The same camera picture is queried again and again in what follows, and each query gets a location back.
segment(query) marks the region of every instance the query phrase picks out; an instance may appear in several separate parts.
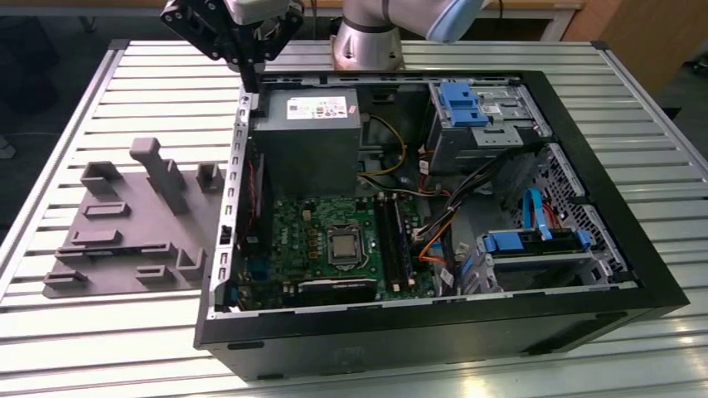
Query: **motherboard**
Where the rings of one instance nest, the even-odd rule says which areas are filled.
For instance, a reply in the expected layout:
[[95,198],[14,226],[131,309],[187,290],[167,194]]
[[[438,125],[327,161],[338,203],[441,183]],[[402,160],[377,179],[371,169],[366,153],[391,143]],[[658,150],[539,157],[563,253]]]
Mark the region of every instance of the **motherboard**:
[[413,196],[277,201],[273,251],[267,258],[249,258],[251,296],[243,303],[269,309],[346,303],[358,296],[434,296],[433,274],[409,239],[421,224]]

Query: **slotted table surface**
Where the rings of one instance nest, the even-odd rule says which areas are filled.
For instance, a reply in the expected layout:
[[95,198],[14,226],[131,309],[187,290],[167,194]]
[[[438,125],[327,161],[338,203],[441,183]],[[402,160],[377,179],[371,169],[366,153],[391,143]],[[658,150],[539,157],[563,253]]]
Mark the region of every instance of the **slotted table surface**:
[[[82,201],[86,163],[137,170],[127,151],[137,137],[158,138],[163,158],[183,170],[229,156],[239,78],[186,42],[134,41],[107,53],[0,249],[0,395],[708,394],[706,161],[613,52],[589,43],[413,41],[405,53],[410,70],[547,73],[693,304],[562,355],[247,385],[193,348],[198,290],[45,298],[42,278]],[[329,43],[291,43],[270,68],[333,69]]]

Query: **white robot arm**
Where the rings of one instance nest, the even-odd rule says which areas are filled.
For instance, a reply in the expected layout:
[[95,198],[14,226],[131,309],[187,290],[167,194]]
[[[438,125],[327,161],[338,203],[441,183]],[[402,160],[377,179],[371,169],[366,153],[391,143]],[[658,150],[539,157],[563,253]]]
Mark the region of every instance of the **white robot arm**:
[[350,70],[401,66],[398,27],[451,43],[465,35],[491,0],[347,0],[335,40],[335,63]]
[[[401,66],[399,28],[445,43],[459,40],[491,0],[346,0],[335,63],[350,70]],[[162,20],[258,92],[266,61],[277,59],[303,24],[303,0],[171,0]]]

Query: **metal case frame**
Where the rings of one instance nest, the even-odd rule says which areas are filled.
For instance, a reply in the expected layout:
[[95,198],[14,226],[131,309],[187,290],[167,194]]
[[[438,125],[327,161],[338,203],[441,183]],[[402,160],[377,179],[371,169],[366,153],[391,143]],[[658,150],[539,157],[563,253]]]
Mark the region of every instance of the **metal case frame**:
[[[302,85],[357,84],[358,79],[387,84],[437,78],[518,76],[530,89],[538,108],[555,132],[558,143],[610,231],[618,250],[633,270],[639,288],[571,294],[527,293],[501,299],[446,300],[443,305],[367,306],[366,309],[311,312],[283,311],[245,318],[210,315],[215,301],[213,270],[205,277],[195,347],[209,349],[245,378],[274,378],[295,374],[346,373],[382,367],[433,362],[463,362],[493,357],[563,352],[619,326],[657,318],[689,304],[686,295],[630,211],[589,142],[542,72],[431,71],[347,73],[342,71],[277,72],[263,78],[278,89]],[[242,96],[233,149],[245,155],[251,97]],[[238,163],[237,157],[230,161]],[[238,190],[238,175],[227,175]],[[219,247],[219,257],[229,253]],[[215,270],[226,276],[226,271]],[[477,344],[485,339],[485,345]],[[299,369],[290,369],[301,361]]]

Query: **power supply label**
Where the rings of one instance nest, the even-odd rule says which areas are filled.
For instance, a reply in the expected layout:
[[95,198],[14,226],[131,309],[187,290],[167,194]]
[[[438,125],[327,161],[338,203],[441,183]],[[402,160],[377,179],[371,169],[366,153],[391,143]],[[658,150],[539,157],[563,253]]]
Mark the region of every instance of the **power supply label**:
[[295,97],[289,99],[289,119],[346,119],[345,97]]

